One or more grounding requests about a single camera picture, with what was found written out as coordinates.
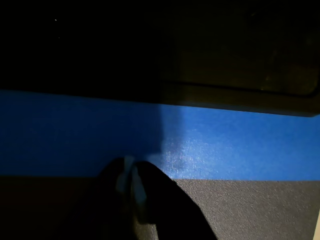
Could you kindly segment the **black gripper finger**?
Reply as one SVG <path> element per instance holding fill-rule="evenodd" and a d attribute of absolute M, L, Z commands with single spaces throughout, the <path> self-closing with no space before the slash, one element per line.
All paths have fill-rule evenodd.
<path fill-rule="evenodd" d="M 215 240 L 199 206 L 154 164 L 132 168 L 132 191 L 141 224 L 154 224 L 160 240 Z"/>
<path fill-rule="evenodd" d="M 125 159 L 113 159 L 98 175 L 98 217 L 103 240 L 135 240 Z"/>

